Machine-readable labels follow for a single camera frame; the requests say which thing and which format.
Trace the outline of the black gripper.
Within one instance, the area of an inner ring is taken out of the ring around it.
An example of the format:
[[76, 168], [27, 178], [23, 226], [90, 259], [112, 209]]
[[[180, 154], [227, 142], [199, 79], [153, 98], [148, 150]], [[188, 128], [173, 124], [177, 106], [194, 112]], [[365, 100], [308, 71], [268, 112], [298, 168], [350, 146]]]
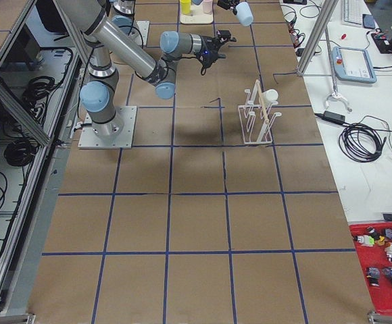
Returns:
[[234, 15], [237, 15], [237, 2], [235, 0], [217, 0], [217, 6], [225, 10], [232, 10]]
[[236, 38], [229, 30], [217, 30], [216, 37], [201, 36], [200, 62], [202, 66], [211, 66], [218, 59], [225, 59], [226, 55], [219, 53], [220, 48], [229, 42], [235, 43]]

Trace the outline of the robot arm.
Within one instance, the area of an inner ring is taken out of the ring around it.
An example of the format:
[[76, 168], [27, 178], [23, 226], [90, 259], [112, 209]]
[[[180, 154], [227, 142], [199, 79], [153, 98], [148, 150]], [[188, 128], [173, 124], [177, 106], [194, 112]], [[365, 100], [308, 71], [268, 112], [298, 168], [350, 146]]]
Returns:
[[[115, 25], [123, 31], [127, 35], [131, 35], [132, 33], [138, 30], [138, 26], [134, 20], [135, 15], [135, 3], [136, 1], [109, 1], [107, 3], [107, 12], [112, 10], [112, 20]], [[189, 14], [191, 4], [200, 5], [206, 4], [207, 1], [180, 1], [181, 13]], [[234, 15], [237, 15], [237, 8], [240, 4], [240, 1], [217, 1], [217, 6], [221, 7], [225, 10], [231, 10]]]
[[219, 52], [220, 48], [235, 41], [228, 30], [219, 30], [213, 37], [165, 31], [160, 36], [162, 56], [155, 60], [109, 19], [105, 2], [57, 1], [57, 5], [83, 33], [93, 54], [90, 80], [81, 88], [79, 98], [98, 137], [116, 136], [125, 124], [113, 104], [119, 76], [111, 54], [117, 55], [140, 79], [154, 86], [159, 98], [171, 99], [181, 59], [195, 58], [202, 65], [201, 72], [205, 73], [218, 59], [225, 57]]

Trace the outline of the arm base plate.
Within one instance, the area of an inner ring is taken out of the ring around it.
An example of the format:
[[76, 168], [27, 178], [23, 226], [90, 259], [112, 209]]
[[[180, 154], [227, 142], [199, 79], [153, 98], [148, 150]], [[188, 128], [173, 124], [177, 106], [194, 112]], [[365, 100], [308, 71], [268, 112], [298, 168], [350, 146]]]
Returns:
[[135, 22], [135, 38], [134, 41], [141, 47], [147, 45], [147, 39], [149, 34], [149, 21], [148, 20], [138, 20]]
[[80, 149], [131, 149], [134, 138], [134, 127], [137, 119], [136, 106], [117, 106], [116, 116], [108, 124], [92, 122], [87, 113], [84, 127], [80, 134]]

